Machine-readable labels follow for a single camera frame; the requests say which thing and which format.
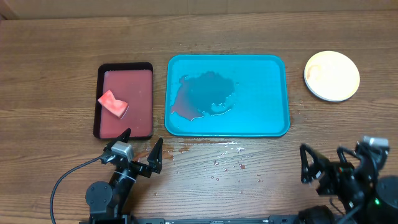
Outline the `white plate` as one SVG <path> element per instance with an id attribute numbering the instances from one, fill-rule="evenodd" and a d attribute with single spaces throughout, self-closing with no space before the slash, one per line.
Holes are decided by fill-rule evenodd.
<path id="1" fill-rule="evenodd" d="M 344 78 L 323 78 L 304 76 L 304 82 L 310 93 L 329 102 L 342 102 L 351 98 L 359 88 L 359 80 L 346 81 Z"/>

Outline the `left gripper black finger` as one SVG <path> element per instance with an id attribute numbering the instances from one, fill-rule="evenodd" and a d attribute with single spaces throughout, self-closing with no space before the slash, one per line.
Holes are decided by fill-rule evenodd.
<path id="1" fill-rule="evenodd" d="M 162 146 L 163 139 L 159 138 L 147 158 L 150 170 L 158 174 L 162 170 Z"/>
<path id="2" fill-rule="evenodd" d="M 131 134 L 131 129 L 127 128 L 122 134 L 120 134 L 118 137 L 112 139 L 107 145 L 104 147 L 103 151 L 110 151 L 111 147 L 117 142 L 121 141 L 124 143 L 128 143 L 130 139 L 130 134 Z"/>

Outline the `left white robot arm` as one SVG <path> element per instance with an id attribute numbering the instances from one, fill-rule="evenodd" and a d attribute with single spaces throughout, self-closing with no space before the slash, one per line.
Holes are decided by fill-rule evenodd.
<path id="1" fill-rule="evenodd" d="M 133 215 L 124 213 L 124 206 L 138 176 L 149 178 L 162 170 L 163 139 L 151 150 L 147 163 L 134 160 L 133 146 L 128 143 L 131 130 L 111 140 L 99 157 L 102 164 L 111 163 L 115 170 L 109 182 L 91 184 L 85 195 L 90 208 L 89 223 L 137 223 Z"/>

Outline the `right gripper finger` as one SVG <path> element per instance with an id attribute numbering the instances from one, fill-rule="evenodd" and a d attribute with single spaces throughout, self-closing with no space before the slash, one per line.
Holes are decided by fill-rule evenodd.
<path id="1" fill-rule="evenodd" d="M 357 156 L 354 151 L 352 151 L 351 149 L 347 149 L 347 148 L 345 148 L 343 146 L 339 146 L 337 148 L 337 150 L 336 150 L 336 153 L 338 155 L 338 158 L 339 158 L 340 162 L 342 162 L 342 163 L 347 163 L 348 162 L 347 159 L 346 159 L 345 154 L 348 154 L 348 155 L 354 157 L 355 159 L 357 159 L 359 161 L 361 160 L 361 158 L 359 156 Z"/>
<path id="2" fill-rule="evenodd" d="M 314 150 L 306 144 L 300 146 L 300 159 L 302 163 L 301 181 L 303 184 L 311 183 L 319 178 L 326 166 L 330 163 L 329 159 L 320 152 Z M 308 163 L 307 154 L 312 158 L 312 164 Z"/>

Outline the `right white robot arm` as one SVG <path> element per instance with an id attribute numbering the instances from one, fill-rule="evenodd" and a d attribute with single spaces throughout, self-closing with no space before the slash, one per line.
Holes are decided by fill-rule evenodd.
<path id="1" fill-rule="evenodd" d="M 338 197 L 345 212 L 337 218 L 325 205 L 302 210 L 296 223 L 397 223 L 397 176 L 380 177 L 389 141 L 365 136 L 355 149 L 338 147 L 330 161 L 306 144 L 300 146 L 301 181 L 319 181 L 317 194 Z"/>

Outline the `red-stained sponge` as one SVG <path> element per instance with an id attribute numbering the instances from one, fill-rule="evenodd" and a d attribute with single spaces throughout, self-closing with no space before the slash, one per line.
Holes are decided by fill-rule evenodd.
<path id="1" fill-rule="evenodd" d="M 128 103 L 117 100 L 111 90 L 105 92 L 97 99 L 102 107 L 105 107 L 110 113 L 118 118 L 122 118 L 128 109 Z"/>

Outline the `yellow-green plate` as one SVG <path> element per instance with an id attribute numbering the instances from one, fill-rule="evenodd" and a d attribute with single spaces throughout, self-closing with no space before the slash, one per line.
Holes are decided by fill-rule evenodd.
<path id="1" fill-rule="evenodd" d="M 305 75 L 318 78 L 344 78 L 346 81 L 359 80 L 360 85 L 360 74 L 355 63 L 346 55 L 331 50 L 311 56 L 305 65 L 303 77 Z"/>

